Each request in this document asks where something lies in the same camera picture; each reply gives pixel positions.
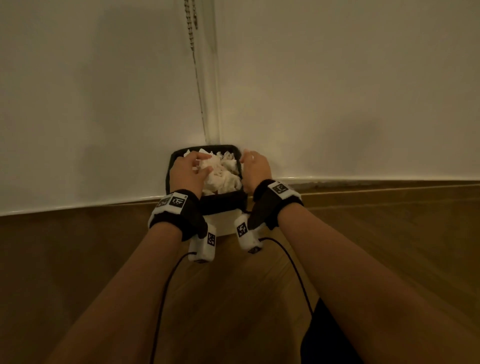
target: cord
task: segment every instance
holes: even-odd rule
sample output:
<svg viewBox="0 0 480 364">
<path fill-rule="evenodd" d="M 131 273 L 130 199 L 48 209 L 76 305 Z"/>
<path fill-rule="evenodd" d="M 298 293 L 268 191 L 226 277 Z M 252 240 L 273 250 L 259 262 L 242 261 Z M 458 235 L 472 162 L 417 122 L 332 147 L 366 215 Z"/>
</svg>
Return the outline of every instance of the cord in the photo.
<svg viewBox="0 0 480 364">
<path fill-rule="evenodd" d="M 262 242 L 264 240 L 271 240 L 274 243 L 277 243 L 277 245 L 279 245 L 280 248 L 282 248 L 282 250 L 285 252 L 287 257 L 290 259 L 290 263 L 292 264 L 293 269 L 295 270 L 295 273 L 297 274 L 297 277 L 298 277 L 300 285 L 301 285 L 301 289 L 303 291 L 303 295 L 305 296 L 305 300 L 307 301 L 308 310 L 310 311 L 310 314 L 313 316 L 313 310 L 312 310 L 312 306 L 310 305 L 310 300 L 308 299 L 307 291 L 305 290 L 305 286 L 303 285 L 303 281 L 301 280 L 300 273 L 298 272 L 297 267 L 295 266 L 295 263 L 293 262 L 292 257 L 290 256 L 290 254 L 288 254 L 287 250 L 283 247 L 282 244 L 280 244 L 280 242 L 278 240 L 275 240 L 273 238 L 260 238 L 260 239 L 258 239 L 258 241 L 260 241 L 260 242 Z"/>
<path fill-rule="evenodd" d="M 167 290 L 168 290 L 168 285 L 170 284 L 170 281 L 173 277 L 173 273 L 175 273 L 175 270 L 177 270 L 177 267 L 180 265 L 181 261 L 188 255 L 196 255 L 196 252 L 190 252 L 182 255 L 179 259 L 179 261 L 176 263 L 176 265 L 173 267 L 172 271 L 170 272 L 170 275 L 167 278 L 167 282 L 165 283 L 165 287 L 163 289 L 162 293 L 162 301 L 160 303 L 160 308 L 158 310 L 158 319 L 156 320 L 156 327 L 155 327 L 155 335 L 153 336 L 153 347 L 152 347 L 152 353 L 150 354 L 150 364 L 153 364 L 155 361 L 155 352 L 156 352 L 156 345 L 158 341 L 158 333 L 160 331 L 160 321 L 162 320 L 162 311 L 163 311 L 163 306 L 165 305 L 165 299 L 167 297 Z"/>
</svg>

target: white sensor device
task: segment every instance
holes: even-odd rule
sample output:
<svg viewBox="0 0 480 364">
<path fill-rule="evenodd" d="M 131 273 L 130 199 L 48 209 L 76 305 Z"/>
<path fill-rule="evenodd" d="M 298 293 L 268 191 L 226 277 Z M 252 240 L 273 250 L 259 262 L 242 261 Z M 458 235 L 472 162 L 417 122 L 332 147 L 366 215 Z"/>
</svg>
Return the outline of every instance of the white sensor device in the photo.
<svg viewBox="0 0 480 364">
<path fill-rule="evenodd" d="M 241 214 L 235 220 L 235 230 L 237 232 L 240 248 L 246 250 L 250 254 L 255 254 L 264 247 L 264 243 L 258 241 L 258 237 L 259 232 L 265 226 L 265 223 L 254 230 L 248 230 L 248 216 L 248 214 Z"/>
<path fill-rule="evenodd" d="M 188 260 L 196 263 L 211 262 L 215 258 L 216 246 L 216 228 L 208 224 L 208 232 L 203 239 L 195 235 L 190 240 L 189 253 L 195 252 L 196 255 L 189 255 Z"/>
</svg>

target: floor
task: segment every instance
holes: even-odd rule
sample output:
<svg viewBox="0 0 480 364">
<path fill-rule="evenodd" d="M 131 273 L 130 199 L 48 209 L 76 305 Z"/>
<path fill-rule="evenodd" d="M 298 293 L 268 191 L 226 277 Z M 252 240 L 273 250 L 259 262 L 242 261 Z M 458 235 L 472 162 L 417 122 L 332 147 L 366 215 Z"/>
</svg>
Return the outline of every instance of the floor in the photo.
<svg viewBox="0 0 480 364">
<path fill-rule="evenodd" d="M 433 305 L 480 332 L 480 184 L 343 188 L 304 201 Z M 0 358 L 40 363 L 145 234 L 153 204 L 0 218 Z M 291 252 L 281 236 L 278 238 Z M 298 263 L 312 304 L 318 296 Z M 158 363 L 299 363 L 309 313 L 273 243 L 249 255 L 219 239 L 168 292 Z"/>
</svg>

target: crumpled paper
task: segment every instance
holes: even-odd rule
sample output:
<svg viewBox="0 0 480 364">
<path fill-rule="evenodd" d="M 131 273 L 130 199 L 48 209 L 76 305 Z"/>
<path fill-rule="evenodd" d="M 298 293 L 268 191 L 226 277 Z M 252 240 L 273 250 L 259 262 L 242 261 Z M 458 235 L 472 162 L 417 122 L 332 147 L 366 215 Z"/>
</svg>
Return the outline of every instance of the crumpled paper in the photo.
<svg viewBox="0 0 480 364">
<path fill-rule="evenodd" d="M 234 155 L 230 152 L 226 152 L 222 155 L 220 152 L 213 154 L 208 153 L 204 149 L 199 150 L 200 153 L 210 154 L 210 159 L 200 161 L 199 169 L 206 167 L 212 167 L 213 171 L 208 175 L 205 180 L 204 189 L 202 194 L 205 196 L 213 195 L 214 192 L 218 194 L 226 194 L 241 189 L 241 181 L 238 176 L 239 171 L 237 169 L 237 161 Z M 190 153 L 190 150 L 183 155 L 184 157 Z"/>
</svg>

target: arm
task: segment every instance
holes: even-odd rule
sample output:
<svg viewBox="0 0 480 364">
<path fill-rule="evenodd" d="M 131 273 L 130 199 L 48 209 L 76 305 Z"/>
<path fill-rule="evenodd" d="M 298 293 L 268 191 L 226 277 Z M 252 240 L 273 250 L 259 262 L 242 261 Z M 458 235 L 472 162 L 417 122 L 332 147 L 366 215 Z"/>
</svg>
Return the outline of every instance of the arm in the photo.
<svg viewBox="0 0 480 364">
<path fill-rule="evenodd" d="M 242 184 L 271 179 L 266 158 L 246 150 Z M 366 362 L 478 362 L 476 340 L 398 276 L 300 204 L 278 214 L 312 284 Z"/>
<path fill-rule="evenodd" d="M 211 168 L 192 166 L 210 155 L 192 152 L 170 171 L 172 191 L 200 197 Z M 150 355 L 160 295 L 181 247 L 182 232 L 160 222 L 75 322 L 47 363 L 141 363 Z"/>
</svg>

